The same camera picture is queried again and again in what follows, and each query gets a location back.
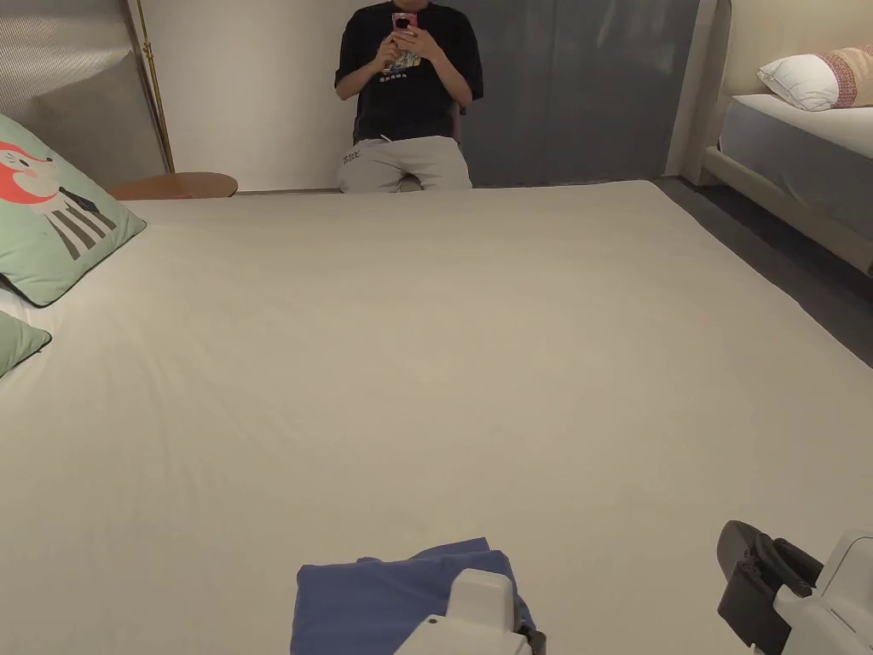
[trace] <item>gray wall panel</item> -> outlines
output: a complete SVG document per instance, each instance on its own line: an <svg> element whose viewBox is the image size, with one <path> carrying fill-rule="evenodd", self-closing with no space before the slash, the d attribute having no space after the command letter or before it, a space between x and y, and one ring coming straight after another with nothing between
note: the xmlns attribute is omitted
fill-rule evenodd
<svg viewBox="0 0 873 655"><path fill-rule="evenodd" d="M660 176L699 0L454 0L486 98L464 121L477 186Z"/></svg>
<svg viewBox="0 0 873 655"><path fill-rule="evenodd" d="M698 0L560 0L549 96L555 183L660 176Z"/></svg>
<svg viewBox="0 0 873 655"><path fill-rule="evenodd" d="M546 112L555 0L455 0L476 30L485 98L464 118L464 154L477 186L547 183Z"/></svg>
<svg viewBox="0 0 873 655"><path fill-rule="evenodd" d="M0 113L97 183L164 172L119 0L0 0Z"/></svg>

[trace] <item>cartoon fox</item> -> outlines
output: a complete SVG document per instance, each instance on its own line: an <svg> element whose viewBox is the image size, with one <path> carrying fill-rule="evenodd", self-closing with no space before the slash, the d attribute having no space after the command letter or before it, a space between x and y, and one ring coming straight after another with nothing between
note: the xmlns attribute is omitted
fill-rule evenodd
<svg viewBox="0 0 873 655"><path fill-rule="evenodd" d="M73 259L94 248L116 225L97 205L60 186L58 164L0 141L0 200L26 204L45 217Z"/></svg>

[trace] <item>pillow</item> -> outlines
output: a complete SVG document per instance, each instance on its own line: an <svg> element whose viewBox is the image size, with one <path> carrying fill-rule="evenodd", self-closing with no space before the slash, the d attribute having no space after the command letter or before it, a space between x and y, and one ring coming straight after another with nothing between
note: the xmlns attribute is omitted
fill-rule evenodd
<svg viewBox="0 0 873 655"><path fill-rule="evenodd" d="M0 377L42 349L52 336L0 312Z"/></svg>
<svg viewBox="0 0 873 655"><path fill-rule="evenodd" d="M0 115L0 275L27 300L50 305L145 226Z"/></svg>
<svg viewBox="0 0 873 655"><path fill-rule="evenodd" d="M808 112L873 106L873 45L777 59L758 77Z"/></svg>

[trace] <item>folded blue fabric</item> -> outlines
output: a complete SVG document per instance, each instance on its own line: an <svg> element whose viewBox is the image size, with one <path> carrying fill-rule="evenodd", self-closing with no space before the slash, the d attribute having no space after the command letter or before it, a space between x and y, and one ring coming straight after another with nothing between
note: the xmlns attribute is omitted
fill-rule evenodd
<svg viewBox="0 0 873 655"><path fill-rule="evenodd" d="M404 562L305 566L297 574L292 655L393 655L431 614L444 615L465 569L512 580L518 616L535 628L509 559L476 539L425 550Z"/></svg>

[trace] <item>headboard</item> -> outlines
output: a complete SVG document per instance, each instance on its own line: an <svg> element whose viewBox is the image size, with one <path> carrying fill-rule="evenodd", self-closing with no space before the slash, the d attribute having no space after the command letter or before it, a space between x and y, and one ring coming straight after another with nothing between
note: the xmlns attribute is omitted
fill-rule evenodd
<svg viewBox="0 0 873 655"><path fill-rule="evenodd" d="M873 0L718 0L683 176L706 182L704 152L718 144L735 95L766 93L764 64L873 43Z"/></svg>

